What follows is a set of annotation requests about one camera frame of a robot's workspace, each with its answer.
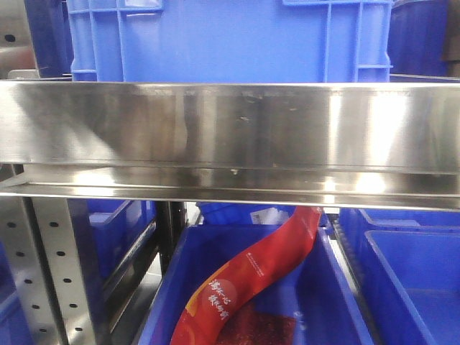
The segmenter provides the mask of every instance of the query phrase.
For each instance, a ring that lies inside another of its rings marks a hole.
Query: stainless steel shelf
[[[460,85],[0,82],[3,196],[460,208]]]

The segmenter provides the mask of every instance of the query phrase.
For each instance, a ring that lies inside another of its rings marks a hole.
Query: blue plastic crate
[[[108,277],[155,216],[152,201],[88,200],[99,271]]]
[[[388,81],[392,0],[68,0],[76,81]]]
[[[139,344],[169,344],[185,304],[200,284],[226,261],[276,228],[233,225],[186,229]],[[304,263],[262,291],[254,302],[258,311],[296,318],[293,345],[373,344],[322,229]]]
[[[0,344],[33,345],[9,265],[0,244]]]
[[[442,61],[448,0],[399,0],[391,14],[392,73],[446,75]]]
[[[385,344],[460,343],[460,236],[369,231],[362,291]]]
[[[247,203],[196,203],[209,225],[283,224],[292,216],[295,206]]]
[[[367,248],[364,238],[366,231],[460,233],[460,212],[343,208],[340,210],[339,223],[350,254],[356,255],[361,262]]]

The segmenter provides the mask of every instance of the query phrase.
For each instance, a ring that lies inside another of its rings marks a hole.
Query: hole
[[[16,42],[16,36],[13,34],[6,34],[5,35],[5,41],[7,42]]]

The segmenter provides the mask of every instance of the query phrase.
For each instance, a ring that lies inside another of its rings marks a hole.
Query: red snack bag
[[[320,208],[297,207],[279,229],[215,271],[188,301],[170,345],[214,345],[230,316],[306,258],[320,217]]]

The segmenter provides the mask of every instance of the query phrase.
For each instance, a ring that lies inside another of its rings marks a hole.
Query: red food
[[[259,313],[247,303],[227,322],[216,345],[292,345],[295,319]]]

